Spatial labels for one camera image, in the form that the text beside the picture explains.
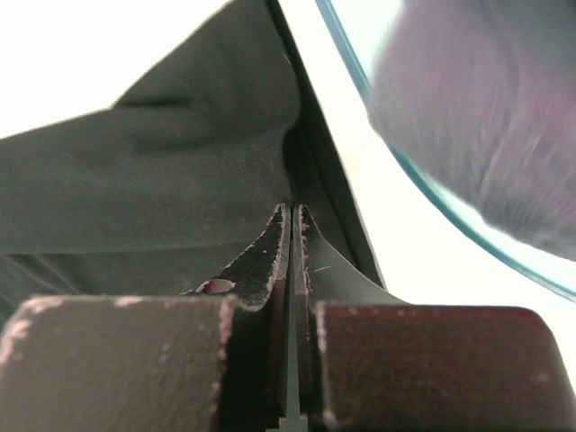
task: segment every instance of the purple cloth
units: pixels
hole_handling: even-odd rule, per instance
[[[404,3],[374,129],[490,225],[576,260],[576,2]]]

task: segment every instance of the white background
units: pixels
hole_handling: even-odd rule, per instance
[[[0,2],[0,138],[110,106],[224,3]],[[535,310],[556,335],[575,383],[576,304],[497,261],[422,196],[370,129],[314,2],[280,3],[391,292],[414,303]]]

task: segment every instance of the gray cloth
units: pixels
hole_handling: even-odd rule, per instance
[[[216,275],[290,200],[299,109],[265,2],[237,0],[112,109],[0,140],[0,321],[35,293],[169,295]]]
[[[576,2],[405,1],[368,109],[489,224],[576,260]]]

